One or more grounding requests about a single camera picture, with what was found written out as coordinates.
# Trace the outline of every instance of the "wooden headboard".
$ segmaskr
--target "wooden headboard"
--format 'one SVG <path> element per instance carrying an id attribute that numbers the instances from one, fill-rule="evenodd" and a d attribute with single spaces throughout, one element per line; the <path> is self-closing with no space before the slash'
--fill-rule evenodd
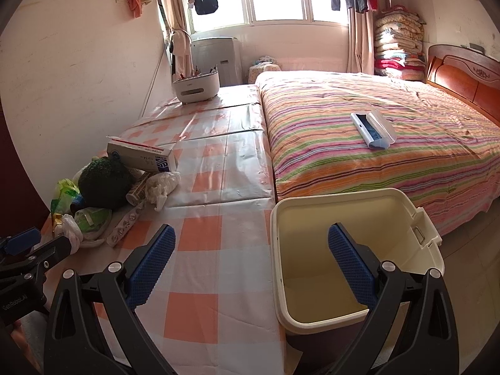
<path id="1" fill-rule="evenodd" d="M 427 83 L 446 91 L 500 126 L 500 62 L 452 45 L 429 48 Z"/>

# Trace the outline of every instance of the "air conditioner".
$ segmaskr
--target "air conditioner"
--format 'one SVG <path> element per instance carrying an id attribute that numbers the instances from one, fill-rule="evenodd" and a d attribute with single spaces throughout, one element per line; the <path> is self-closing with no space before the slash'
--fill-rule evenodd
<path id="1" fill-rule="evenodd" d="M 217 65 L 221 87 L 243 84 L 239 41 L 231 37 L 203 38 L 191 44 L 192 62 L 202 73 Z"/>

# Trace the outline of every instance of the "orange and white tablecloth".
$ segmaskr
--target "orange and white tablecloth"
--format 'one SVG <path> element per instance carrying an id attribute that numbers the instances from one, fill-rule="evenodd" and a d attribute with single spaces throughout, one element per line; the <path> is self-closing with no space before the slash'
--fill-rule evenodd
<path id="1" fill-rule="evenodd" d="M 273 173 L 258 91 L 223 88 L 203 104 L 157 107 L 122 134 L 140 143 L 176 143 L 182 181 L 161 212 L 147 208 L 115 247 L 81 249 L 47 273 L 52 299 L 62 272 L 99 272 L 149 241 L 162 224 L 176 251 L 148 302 L 144 328 L 179 375 L 282 375 L 285 340 L 274 312 L 269 247 Z M 117 358 L 125 358 L 101 305 Z"/>

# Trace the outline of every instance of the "white wall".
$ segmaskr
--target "white wall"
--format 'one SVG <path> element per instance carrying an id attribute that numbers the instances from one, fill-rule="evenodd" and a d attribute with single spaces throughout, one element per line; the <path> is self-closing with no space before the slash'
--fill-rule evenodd
<path id="1" fill-rule="evenodd" d="M 176 94 L 172 86 L 172 67 L 170 67 L 167 53 L 164 52 L 156 78 L 153 81 L 146 107 L 144 107 L 141 116 L 148 115 L 158 104 L 168 101 L 175 96 Z"/>
<path id="2" fill-rule="evenodd" d="M 47 204 L 57 180 L 140 116 L 162 51 L 154 1 L 134 19 L 123 0 L 23 0 L 0 38 L 0 94 L 19 158 Z M 168 80 L 148 108 L 172 91 Z"/>
<path id="3" fill-rule="evenodd" d="M 244 81 L 248 68 L 262 56 L 275 58 L 282 70 L 345 72 L 349 31 L 345 25 L 240 25 L 198 32 L 193 39 L 231 36 L 241 42 Z"/>
<path id="4" fill-rule="evenodd" d="M 392 0 L 416 11 L 427 22 L 424 47 L 436 43 L 481 45 L 500 60 L 500 33 L 477 0 Z"/>

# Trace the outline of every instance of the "tiled floor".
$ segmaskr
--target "tiled floor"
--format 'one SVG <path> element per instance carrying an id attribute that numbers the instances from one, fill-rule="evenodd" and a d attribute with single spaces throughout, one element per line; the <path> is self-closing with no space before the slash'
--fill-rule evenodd
<path id="1" fill-rule="evenodd" d="M 500 321 L 500 199 L 443 237 L 444 281 L 457 321 L 461 372 Z"/>

